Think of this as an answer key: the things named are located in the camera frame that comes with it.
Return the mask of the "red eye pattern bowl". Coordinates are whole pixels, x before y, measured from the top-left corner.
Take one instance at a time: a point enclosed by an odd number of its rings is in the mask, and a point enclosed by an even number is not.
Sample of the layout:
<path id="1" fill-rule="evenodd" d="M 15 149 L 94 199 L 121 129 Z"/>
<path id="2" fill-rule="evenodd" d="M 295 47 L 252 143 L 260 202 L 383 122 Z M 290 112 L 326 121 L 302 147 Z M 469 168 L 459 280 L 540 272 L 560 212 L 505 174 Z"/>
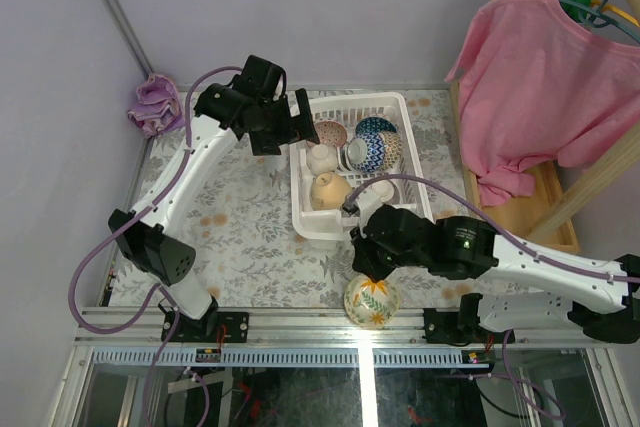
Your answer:
<path id="1" fill-rule="evenodd" d="M 339 122 L 332 120 L 321 120 L 314 123 L 315 131 L 318 135 L 319 144 L 342 147 L 348 140 L 346 128 Z"/>

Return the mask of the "purple striped bowl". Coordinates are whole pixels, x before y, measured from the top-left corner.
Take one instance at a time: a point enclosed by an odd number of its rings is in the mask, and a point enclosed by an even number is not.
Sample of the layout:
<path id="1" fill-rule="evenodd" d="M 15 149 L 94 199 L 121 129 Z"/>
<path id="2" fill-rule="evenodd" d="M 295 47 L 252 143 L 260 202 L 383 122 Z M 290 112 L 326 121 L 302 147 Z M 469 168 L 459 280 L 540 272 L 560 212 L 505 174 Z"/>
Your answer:
<path id="1" fill-rule="evenodd" d="M 390 202 L 396 196 L 396 187 L 389 180 L 381 180 L 370 186 L 371 190 L 380 198 L 383 203 Z"/>

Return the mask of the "yellow rimmed bottom bowl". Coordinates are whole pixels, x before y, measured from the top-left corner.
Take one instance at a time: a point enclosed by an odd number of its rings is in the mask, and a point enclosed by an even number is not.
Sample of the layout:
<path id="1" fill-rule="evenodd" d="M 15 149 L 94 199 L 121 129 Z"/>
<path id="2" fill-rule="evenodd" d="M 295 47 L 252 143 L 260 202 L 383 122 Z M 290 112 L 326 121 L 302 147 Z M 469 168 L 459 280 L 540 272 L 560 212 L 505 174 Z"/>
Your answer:
<path id="1" fill-rule="evenodd" d="M 334 172 L 320 174 L 310 188 L 311 207 L 316 211 L 340 209 L 352 190 L 344 177 Z"/>

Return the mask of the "blue triangle pattern bowl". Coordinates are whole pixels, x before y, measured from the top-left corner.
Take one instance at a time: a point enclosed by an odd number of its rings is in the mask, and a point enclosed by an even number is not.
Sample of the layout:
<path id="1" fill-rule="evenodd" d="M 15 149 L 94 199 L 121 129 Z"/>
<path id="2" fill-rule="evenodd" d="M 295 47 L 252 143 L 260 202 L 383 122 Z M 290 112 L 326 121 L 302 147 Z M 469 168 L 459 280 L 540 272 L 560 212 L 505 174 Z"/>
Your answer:
<path id="1" fill-rule="evenodd" d="M 369 116 L 360 120 L 355 127 L 355 135 L 379 132 L 397 132 L 397 127 L 388 119 L 379 116 Z"/>

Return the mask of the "orange flower pattern bowl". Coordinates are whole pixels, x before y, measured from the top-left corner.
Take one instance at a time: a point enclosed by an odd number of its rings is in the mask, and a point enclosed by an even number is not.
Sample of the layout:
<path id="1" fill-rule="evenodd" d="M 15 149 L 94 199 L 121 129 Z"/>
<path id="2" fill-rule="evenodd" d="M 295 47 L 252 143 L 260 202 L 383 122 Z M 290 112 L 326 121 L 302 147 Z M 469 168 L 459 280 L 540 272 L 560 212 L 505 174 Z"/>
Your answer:
<path id="1" fill-rule="evenodd" d="M 401 306 L 401 295 L 386 280 L 374 282 L 363 274 L 355 276 L 345 288 L 343 305 L 348 318 L 365 329 L 388 326 Z"/>

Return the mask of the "brown checker pattern bowl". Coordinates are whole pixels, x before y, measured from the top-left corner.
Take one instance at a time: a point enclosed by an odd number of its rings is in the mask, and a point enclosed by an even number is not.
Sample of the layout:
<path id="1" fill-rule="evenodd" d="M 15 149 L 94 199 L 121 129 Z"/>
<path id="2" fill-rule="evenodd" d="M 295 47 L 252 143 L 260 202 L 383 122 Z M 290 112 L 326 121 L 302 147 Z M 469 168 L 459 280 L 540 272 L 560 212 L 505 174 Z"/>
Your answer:
<path id="1" fill-rule="evenodd" d="M 382 131 L 379 133 L 383 140 L 385 147 L 384 162 L 382 164 L 383 170 L 389 170 L 393 168 L 402 154 L 402 139 L 396 132 Z"/>

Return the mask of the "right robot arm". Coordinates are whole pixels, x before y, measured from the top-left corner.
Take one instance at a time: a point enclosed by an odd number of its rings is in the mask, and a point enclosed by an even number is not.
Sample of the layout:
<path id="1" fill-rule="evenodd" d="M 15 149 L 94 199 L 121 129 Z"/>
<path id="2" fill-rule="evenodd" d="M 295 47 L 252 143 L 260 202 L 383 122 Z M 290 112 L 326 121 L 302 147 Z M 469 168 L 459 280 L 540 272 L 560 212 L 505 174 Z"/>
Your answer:
<path id="1" fill-rule="evenodd" d="M 467 341 L 510 329 L 569 327 L 596 341 L 639 339 L 639 258 L 588 259 L 526 242 L 466 216 L 430 221 L 382 205 L 350 232 L 354 271 L 373 281 L 400 267 L 422 267 L 448 280 L 510 281 L 521 298 L 464 295 L 456 316 Z"/>

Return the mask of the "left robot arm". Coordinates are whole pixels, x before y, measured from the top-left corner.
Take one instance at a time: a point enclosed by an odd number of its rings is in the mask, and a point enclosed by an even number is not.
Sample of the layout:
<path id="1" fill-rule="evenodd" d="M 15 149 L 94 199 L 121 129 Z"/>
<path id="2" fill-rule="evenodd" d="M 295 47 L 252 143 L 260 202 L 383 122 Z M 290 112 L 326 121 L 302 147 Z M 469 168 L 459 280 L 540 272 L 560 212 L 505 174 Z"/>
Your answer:
<path id="1" fill-rule="evenodd" d="M 256 156 L 277 156 L 284 145 L 319 140 L 307 93 L 295 92 L 290 111 L 285 70 L 251 55 L 227 84 L 209 85 L 184 102 L 185 137 L 152 189 L 130 211 L 108 221 L 121 254 L 168 292 L 197 341 L 212 339 L 219 318 L 214 300 L 193 270 L 196 253 L 179 240 L 189 204 L 217 164 L 243 137 Z"/>

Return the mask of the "purple folded cloth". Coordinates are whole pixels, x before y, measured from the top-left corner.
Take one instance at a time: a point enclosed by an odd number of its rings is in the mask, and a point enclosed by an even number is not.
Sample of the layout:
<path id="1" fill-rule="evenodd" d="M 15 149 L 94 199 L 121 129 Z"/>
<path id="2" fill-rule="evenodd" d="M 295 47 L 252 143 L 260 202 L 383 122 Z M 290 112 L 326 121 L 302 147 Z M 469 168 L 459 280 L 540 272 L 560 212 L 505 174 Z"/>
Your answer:
<path id="1" fill-rule="evenodd" d="M 179 90 L 168 76 L 151 73 L 137 87 L 136 98 L 127 117 L 145 137 L 156 137 L 185 126 Z"/>

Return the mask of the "floral table mat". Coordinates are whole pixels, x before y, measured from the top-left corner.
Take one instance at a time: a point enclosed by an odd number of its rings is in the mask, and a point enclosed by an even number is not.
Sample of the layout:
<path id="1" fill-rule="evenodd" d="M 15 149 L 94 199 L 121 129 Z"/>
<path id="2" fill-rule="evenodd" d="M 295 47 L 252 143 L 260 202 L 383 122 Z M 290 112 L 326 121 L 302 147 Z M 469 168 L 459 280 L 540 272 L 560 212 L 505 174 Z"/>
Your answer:
<path id="1" fill-rule="evenodd" d="M 399 90 L 423 175 L 464 197 L 465 187 L 448 90 Z M 184 137 L 183 130 L 153 140 L 136 200 L 151 189 Z M 252 155 L 248 139 L 236 143 L 187 207 L 178 238 L 196 250 L 194 271 L 225 308 L 342 308 L 354 277 L 353 249 L 317 249 L 291 220 L 288 149 L 281 156 Z M 121 257 L 110 306 L 137 306 L 154 283 Z M 523 295 L 514 282 L 449 281 L 426 269 L 401 268 L 388 277 L 401 307 L 457 307 L 462 295 Z"/>

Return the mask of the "pink t-shirt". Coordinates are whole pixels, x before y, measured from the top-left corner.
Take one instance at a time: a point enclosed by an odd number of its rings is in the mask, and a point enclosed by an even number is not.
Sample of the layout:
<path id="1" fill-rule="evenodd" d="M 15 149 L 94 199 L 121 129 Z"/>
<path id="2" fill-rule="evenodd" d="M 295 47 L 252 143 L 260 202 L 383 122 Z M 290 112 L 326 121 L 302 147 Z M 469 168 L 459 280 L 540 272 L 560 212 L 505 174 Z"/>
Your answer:
<path id="1" fill-rule="evenodd" d="M 597 161 L 639 120 L 639 49 L 582 28 L 559 0 L 491 0 L 447 81 L 484 206 L 533 194 L 528 169 Z"/>

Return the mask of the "green clothes hanger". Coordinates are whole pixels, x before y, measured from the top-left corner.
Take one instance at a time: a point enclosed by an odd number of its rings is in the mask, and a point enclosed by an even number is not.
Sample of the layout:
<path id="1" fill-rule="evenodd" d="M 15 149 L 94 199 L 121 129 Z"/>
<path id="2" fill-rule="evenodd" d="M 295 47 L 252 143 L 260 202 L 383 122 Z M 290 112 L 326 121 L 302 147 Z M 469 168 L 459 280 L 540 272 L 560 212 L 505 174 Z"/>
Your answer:
<path id="1" fill-rule="evenodd" d="M 622 29 L 624 20 L 633 27 L 639 27 L 639 21 L 610 2 L 610 0 L 560 0 L 565 12 L 576 22 L 592 28 L 616 26 Z"/>

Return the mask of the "aluminium mounting rail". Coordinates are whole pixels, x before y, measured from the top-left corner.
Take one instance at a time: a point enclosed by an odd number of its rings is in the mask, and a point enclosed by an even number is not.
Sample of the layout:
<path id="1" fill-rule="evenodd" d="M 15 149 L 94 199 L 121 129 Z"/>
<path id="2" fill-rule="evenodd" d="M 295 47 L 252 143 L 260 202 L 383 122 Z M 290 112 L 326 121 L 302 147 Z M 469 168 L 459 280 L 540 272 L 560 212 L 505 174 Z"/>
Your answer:
<path id="1" fill-rule="evenodd" d="M 85 320 L 97 327 L 116 327 L 132 314 L 133 307 L 90 307 L 82 311 Z M 240 308 L 249 313 L 248 340 L 239 346 L 256 348 L 338 348 L 364 343 L 375 347 L 417 347 L 426 344 L 420 309 L 401 309 L 389 325 L 379 330 L 356 326 L 341 309 Z M 149 308 L 131 327 L 109 335 L 94 334 L 79 327 L 75 345 L 159 346 L 164 314 Z M 519 348 L 569 349 L 607 348 L 612 344 L 589 339 L 579 331 L 514 329 Z"/>

